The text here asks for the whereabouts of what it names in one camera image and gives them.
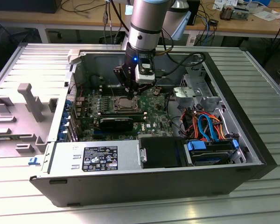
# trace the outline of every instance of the blue plastic latch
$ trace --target blue plastic latch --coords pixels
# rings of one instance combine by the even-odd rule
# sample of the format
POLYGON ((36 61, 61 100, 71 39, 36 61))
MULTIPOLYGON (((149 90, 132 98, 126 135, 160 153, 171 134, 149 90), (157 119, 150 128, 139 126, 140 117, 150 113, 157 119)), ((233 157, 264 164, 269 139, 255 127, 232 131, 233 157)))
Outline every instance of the blue plastic latch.
POLYGON ((183 18, 182 22, 179 24, 179 26, 176 28, 174 33, 171 35, 173 40, 178 41, 181 39, 183 32, 187 26, 190 15, 191 15, 191 12, 188 11, 187 14, 185 15, 185 17, 183 18))
POLYGON ((206 149, 204 141, 192 141, 192 144, 194 149, 206 149))
POLYGON ((68 118, 68 117, 69 117, 69 113, 67 113, 67 112, 62 113, 62 118, 68 118))
POLYGON ((68 107, 68 106, 71 106, 71 101, 66 99, 65 100, 65 106, 68 107))
POLYGON ((65 139, 65 134, 64 133, 58 133, 57 135, 59 140, 65 139))
POLYGON ((37 157, 32 157, 29 160, 28 165, 40 165, 39 159, 37 157))
POLYGON ((66 124, 67 124, 67 122, 68 122, 68 121, 67 121, 67 119, 64 119, 64 118, 63 118, 63 119, 61 119, 61 125, 66 125, 66 124))
POLYGON ((59 131, 63 132, 63 131, 65 131, 65 130, 66 130, 66 127, 65 127, 65 126, 60 126, 60 127, 59 127, 59 131))
POLYGON ((234 147, 235 147, 236 149, 239 148, 238 141, 236 141, 236 140, 234 139, 234 140, 232 140, 232 143, 233 143, 233 145, 234 145, 234 147))
POLYGON ((187 147, 188 147, 188 150, 189 150, 189 151, 193 150, 193 146, 192 146, 192 142, 191 142, 191 141, 189 141, 189 142, 187 143, 187 147))

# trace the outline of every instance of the electronics equipment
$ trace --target electronics equipment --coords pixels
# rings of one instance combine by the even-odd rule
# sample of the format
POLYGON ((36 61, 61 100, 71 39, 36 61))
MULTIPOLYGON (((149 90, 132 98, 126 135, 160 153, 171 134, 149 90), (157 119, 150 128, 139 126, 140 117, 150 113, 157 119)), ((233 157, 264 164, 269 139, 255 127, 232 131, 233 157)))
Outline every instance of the electronics equipment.
POLYGON ((249 14, 249 10, 245 7, 234 7, 231 18, 235 20, 247 20, 249 14))
MULTIPOLYGON (((100 52, 81 52, 56 105, 42 170, 30 178, 56 206, 228 194, 276 167, 208 54, 205 65, 177 70, 168 77, 173 83, 161 80, 129 100, 111 72, 124 51, 101 46, 100 52), (117 114, 115 106, 127 111, 117 114), (73 125, 66 123, 69 116, 73 125), (184 116, 185 127, 178 119, 184 116), (119 126, 112 124, 116 120, 119 126), (77 127, 77 140, 71 127, 77 127)), ((155 67, 170 63, 160 56, 155 67)))
POLYGON ((233 13, 233 6, 224 5, 222 11, 220 12, 221 20, 230 20, 233 13))
POLYGON ((0 11, 55 13, 62 0, 0 0, 0 11))
POLYGON ((188 20, 187 25, 188 26, 193 26, 195 24, 195 21, 196 21, 196 15, 198 13, 200 0, 187 0, 187 3, 189 5, 189 11, 191 12, 191 16, 188 20))

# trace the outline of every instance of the power supply label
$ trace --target power supply label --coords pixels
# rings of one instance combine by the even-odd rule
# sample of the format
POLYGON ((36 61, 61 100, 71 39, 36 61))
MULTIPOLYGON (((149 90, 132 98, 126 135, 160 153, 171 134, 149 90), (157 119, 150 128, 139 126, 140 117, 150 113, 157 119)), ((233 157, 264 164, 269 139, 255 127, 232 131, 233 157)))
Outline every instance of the power supply label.
POLYGON ((117 146, 85 147, 82 170, 104 171, 118 169, 117 146))

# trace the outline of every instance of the label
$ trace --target label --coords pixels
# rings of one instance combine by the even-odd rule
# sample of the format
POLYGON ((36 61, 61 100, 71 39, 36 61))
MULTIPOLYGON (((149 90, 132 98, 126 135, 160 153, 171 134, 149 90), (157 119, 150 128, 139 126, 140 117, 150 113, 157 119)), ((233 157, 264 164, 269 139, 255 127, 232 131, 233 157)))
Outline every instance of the label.
POLYGON ((150 69, 150 64, 142 64, 142 67, 145 69, 150 69))
POLYGON ((85 147, 82 170, 104 171, 117 170, 117 146, 85 147))

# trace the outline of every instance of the side panel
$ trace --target side panel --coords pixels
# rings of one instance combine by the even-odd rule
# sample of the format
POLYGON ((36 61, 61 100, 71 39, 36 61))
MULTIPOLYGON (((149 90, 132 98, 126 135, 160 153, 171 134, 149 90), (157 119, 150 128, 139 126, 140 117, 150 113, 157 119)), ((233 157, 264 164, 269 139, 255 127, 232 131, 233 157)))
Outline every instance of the side panel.
POLYGON ((66 207, 229 194, 262 168, 261 165, 54 180, 32 177, 30 182, 54 205, 66 207))
POLYGON ((246 113, 244 112, 243 108, 239 104, 238 100, 234 96, 233 92, 231 91, 230 87, 226 83, 225 79, 223 78, 222 74, 220 73, 219 69, 211 59, 208 53, 206 54, 205 63, 207 68, 209 69, 210 73, 212 74, 214 81, 219 87, 219 91, 224 96, 225 100, 227 101, 228 106, 230 107, 231 111, 233 112, 237 122, 239 123, 240 127, 242 128, 243 132, 245 133, 247 139, 249 140, 252 148, 254 149, 255 153, 257 154, 259 160, 266 164, 265 168, 258 174, 256 174, 253 179, 260 179, 261 177, 268 174, 270 171, 277 167, 277 163, 275 162, 274 158, 270 154, 269 150, 266 148, 264 142, 262 141, 261 137, 255 130, 254 126, 252 125, 251 121, 247 117, 246 113))

